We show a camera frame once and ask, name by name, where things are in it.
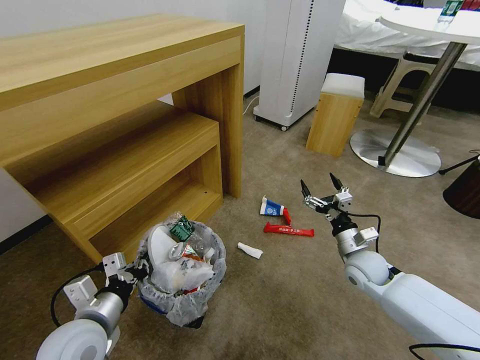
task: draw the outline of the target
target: bed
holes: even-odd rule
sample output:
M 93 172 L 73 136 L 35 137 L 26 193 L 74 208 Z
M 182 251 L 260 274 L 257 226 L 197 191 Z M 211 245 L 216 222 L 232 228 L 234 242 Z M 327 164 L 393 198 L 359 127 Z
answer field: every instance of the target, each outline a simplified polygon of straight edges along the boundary
M 448 45 L 446 41 L 409 35 L 375 21 L 382 13 L 393 11 L 397 6 L 384 0 L 346 0 L 335 47 L 396 59 L 405 51 L 439 58 Z M 424 11 L 438 10 L 425 8 Z M 480 72 L 480 46 L 468 45 L 455 67 Z

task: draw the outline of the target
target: white stool top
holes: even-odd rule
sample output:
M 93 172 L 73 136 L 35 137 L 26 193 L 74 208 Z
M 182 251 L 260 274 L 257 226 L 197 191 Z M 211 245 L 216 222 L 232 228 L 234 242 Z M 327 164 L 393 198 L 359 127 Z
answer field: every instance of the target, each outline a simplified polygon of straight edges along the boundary
M 321 92 L 364 99 L 364 89 L 364 77 L 330 72 L 325 77 Z

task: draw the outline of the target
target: white air purifier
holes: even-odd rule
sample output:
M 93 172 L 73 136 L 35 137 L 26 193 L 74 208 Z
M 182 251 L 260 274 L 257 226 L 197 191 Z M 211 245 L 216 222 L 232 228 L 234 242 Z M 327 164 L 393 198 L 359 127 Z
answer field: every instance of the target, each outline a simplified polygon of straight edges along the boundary
M 318 102 L 345 0 L 268 0 L 255 119 L 283 131 Z

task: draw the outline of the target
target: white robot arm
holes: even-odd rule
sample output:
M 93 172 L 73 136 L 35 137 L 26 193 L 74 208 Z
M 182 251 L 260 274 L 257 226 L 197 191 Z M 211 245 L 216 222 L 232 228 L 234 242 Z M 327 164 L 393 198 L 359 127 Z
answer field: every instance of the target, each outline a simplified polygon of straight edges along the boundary
M 51 304 L 52 319 L 59 327 L 43 341 L 36 360 L 104 360 L 112 352 L 120 337 L 120 314 L 137 281 L 148 275 L 149 266 L 145 260 L 127 265 L 124 254 L 116 252 L 90 270 L 105 272 L 105 287 L 98 291 L 88 275 L 60 287 Z M 76 312 L 74 320 L 60 326 L 55 298 L 62 288 Z
M 348 213 L 353 199 L 349 189 L 332 174 L 330 177 L 338 190 L 335 195 L 314 197 L 301 181 L 302 194 L 308 207 L 330 221 L 348 281 L 424 343 L 410 347 L 418 359 L 415 348 L 432 348 L 445 360 L 479 360 L 480 313 L 421 277 L 401 272 L 378 252 L 368 251 L 368 246 L 378 241 L 377 230 L 359 231 Z

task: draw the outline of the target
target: carpet floor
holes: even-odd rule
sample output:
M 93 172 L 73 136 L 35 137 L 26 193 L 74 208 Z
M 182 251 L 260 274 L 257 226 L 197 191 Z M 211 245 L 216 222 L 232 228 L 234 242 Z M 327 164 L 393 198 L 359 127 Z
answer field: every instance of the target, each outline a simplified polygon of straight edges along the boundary
M 371 104 L 364 102 L 355 131 L 398 128 L 403 113 L 387 111 L 376 119 L 369 115 Z M 226 195 L 207 223 L 225 243 L 227 272 L 201 329 L 178 328 L 133 296 L 111 360 L 412 359 L 407 347 L 415 339 L 345 280 L 329 223 L 302 203 L 300 179 L 318 197 L 334 193 L 329 172 L 350 187 L 352 212 L 381 215 L 379 249 L 390 264 L 480 309 L 480 221 L 442 198 L 462 170 L 405 178 L 370 167 L 348 144 L 338 158 L 306 151 L 313 114 L 281 132 L 254 121 L 252 108 L 247 111 L 242 196 Z M 480 116 L 432 107 L 413 134 L 437 147 L 449 166 L 480 148 Z M 314 228 L 315 237 L 263 233 L 267 220 L 281 222 L 259 215 L 263 195 L 286 205 L 292 225 Z M 356 222 L 361 228 L 376 225 L 375 219 Z M 238 242 L 264 254 L 250 257 L 237 249 Z M 0 264 L 0 358 L 32 359 L 55 329 L 52 293 L 92 263 L 50 224 L 1 255 Z M 101 277 L 94 280 L 101 285 Z M 61 323 L 73 318 L 63 295 L 56 309 Z M 431 357 L 427 350 L 421 354 Z

